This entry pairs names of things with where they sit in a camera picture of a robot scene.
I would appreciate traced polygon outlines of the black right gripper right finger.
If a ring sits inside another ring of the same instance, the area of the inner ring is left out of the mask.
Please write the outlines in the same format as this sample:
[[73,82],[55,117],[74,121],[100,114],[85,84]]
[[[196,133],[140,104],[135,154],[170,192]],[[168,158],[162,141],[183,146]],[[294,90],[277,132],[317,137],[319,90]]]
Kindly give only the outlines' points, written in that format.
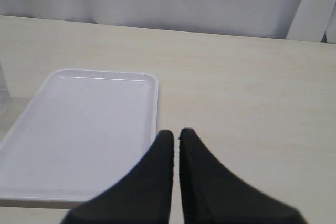
[[184,223],[306,223],[297,209],[233,174],[192,128],[182,129],[179,139]]

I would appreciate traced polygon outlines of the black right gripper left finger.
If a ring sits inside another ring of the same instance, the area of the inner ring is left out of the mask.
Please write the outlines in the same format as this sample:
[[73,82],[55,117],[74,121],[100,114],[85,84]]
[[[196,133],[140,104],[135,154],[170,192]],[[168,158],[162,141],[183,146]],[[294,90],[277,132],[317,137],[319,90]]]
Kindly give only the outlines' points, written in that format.
[[159,131],[141,160],[119,182],[70,210],[63,223],[168,223],[174,167],[174,136]]

